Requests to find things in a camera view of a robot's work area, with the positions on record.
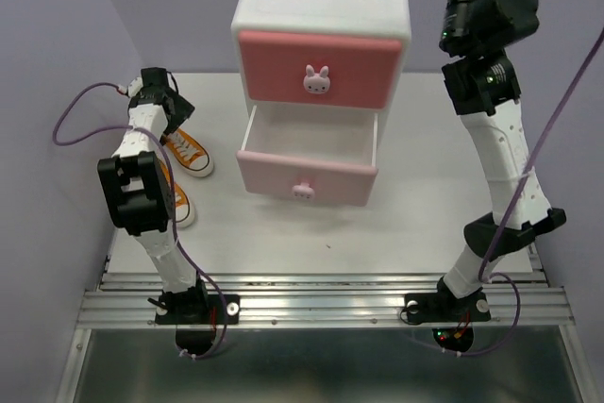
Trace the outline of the orange sneaker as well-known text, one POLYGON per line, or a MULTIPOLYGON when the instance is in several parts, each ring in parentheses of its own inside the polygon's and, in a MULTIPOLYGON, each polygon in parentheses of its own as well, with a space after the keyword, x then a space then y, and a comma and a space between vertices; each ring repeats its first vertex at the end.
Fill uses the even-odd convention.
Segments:
POLYGON ((164 135, 162 140, 177 163, 190 176, 204 178, 211 175, 214 170, 211 155, 193 136, 179 128, 164 135))
POLYGON ((189 227, 195 220, 195 209, 193 202, 184 190, 177 184, 175 186, 175 224, 178 229, 189 227))

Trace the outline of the dark pink top drawer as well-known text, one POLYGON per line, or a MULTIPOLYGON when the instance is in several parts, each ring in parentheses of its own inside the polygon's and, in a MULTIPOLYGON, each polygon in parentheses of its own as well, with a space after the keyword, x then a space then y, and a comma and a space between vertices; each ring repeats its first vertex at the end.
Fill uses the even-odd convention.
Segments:
POLYGON ((245 30, 242 75, 254 101, 384 109, 403 55, 399 40, 245 30), (306 65, 329 68, 330 89, 304 89, 306 65))

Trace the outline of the pink bunny knob top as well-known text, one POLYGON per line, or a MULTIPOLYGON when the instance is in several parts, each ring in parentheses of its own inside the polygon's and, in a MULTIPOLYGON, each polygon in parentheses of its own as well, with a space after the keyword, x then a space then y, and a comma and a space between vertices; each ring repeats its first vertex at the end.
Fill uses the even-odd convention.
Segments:
POLYGON ((318 72, 310 64, 306 65, 303 79, 304 89, 311 94, 325 94, 330 89, 329 68, 324 65, 318 72))

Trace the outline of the pink bunny knob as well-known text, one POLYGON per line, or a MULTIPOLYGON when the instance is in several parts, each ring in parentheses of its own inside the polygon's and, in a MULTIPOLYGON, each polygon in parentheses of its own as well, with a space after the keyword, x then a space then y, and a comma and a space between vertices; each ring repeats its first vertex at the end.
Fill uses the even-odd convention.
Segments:
POLYGON ((295 199, 312 200, 315 190, 308 182, 300 182, 292 187, 292 195, 295 199))
POLYGON ((324 65, 318 72, 310 64, 306 65, 303 79, 304 89, 311 94, 325 94, 330 89, 329 68, 324 65))

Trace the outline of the light pink bottom drawer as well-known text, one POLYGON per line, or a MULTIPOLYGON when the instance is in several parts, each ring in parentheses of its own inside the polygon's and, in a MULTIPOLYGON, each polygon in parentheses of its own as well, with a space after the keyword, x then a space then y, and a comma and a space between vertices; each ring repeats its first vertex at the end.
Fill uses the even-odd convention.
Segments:
POLYGON ((363 207, 378 175, 378 114, 367 109, 258 103, 236 158, 250 193, 295 199, 308 182, 317 203, 363 207))

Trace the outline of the pink bunny knob bottom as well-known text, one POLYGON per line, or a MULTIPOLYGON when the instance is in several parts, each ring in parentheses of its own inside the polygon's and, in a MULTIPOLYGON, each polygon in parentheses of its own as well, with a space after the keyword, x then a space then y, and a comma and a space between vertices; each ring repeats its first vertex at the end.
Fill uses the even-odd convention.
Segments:
POLYGON ((292 195, 295 199, 312 200, 315 190, 308 182, 300 182, 292 187, 292 195))

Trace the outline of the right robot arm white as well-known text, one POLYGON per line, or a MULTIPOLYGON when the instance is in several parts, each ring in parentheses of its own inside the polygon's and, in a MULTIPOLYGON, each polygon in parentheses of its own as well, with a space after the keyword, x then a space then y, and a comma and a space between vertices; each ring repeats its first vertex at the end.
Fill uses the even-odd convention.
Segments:
POLYGON ((442 73, 456 114, 477 150, 492 210, 463 229, 465 247, 434 295, 455 318, 502 257, 560 227, 565 213, 544 195, 522 123, 521 89, 506 50, 539 28, 539 0, 446 0, 442 73))

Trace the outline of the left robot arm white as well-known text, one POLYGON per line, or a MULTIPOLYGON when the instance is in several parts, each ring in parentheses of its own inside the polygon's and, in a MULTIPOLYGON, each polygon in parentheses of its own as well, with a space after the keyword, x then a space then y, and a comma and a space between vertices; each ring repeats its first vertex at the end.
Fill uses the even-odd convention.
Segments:
POLYGON ((176 164, 198 178, 214 169, 207 149, 181 125, 194 106, 180 95, 173 75, 160 67, 141 69, 126 88, 128 123, 111 157, 99 160, 97 173, 113 224, 145 250, 162 281, 163 291, 181 294, 177 310, 188 321, 203 320, 207 295, 192 289, 196 271, 178 250, 175 230, 195 218, 193 202, 170 176, 170 152, 176 164))

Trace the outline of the orange sneaker front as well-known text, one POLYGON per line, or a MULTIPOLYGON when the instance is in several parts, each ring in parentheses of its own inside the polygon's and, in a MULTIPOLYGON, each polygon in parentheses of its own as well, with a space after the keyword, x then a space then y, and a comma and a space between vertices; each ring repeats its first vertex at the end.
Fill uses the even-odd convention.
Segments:
POLYGON ((184 190, 177 184, 175 186, 175 224, 178 229, 189 227, 195 220, 195 209, 193 202, 184 190))

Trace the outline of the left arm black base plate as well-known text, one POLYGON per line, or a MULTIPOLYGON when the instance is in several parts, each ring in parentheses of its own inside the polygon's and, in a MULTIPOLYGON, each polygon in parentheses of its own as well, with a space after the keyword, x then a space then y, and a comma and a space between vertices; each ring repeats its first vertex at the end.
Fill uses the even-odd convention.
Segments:
POLYGON ((155 324, 174 327, 175 344, 181 357, 200 360, 208 357, 219 344, 218 327, 239 323, 241 298, 238 294, 226 294, 226 308, 218 294, 210 294, 201 304, 193 304, 184 312, 168 310, 163 294, 158 299, 148 298, 154 306, 155 324))

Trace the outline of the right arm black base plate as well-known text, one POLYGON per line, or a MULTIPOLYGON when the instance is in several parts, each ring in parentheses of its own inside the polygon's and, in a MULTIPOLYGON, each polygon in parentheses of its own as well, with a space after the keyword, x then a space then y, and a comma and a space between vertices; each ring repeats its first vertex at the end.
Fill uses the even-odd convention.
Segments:
POLYGON ((473 345, 473 325, 489 322, 492 316, 482 291, 457 299, 445 290, 439 290, 406 294, 399 319, 410 326, 434 324, 432 337, 436 345, 444 352, 461 356, 473 345))

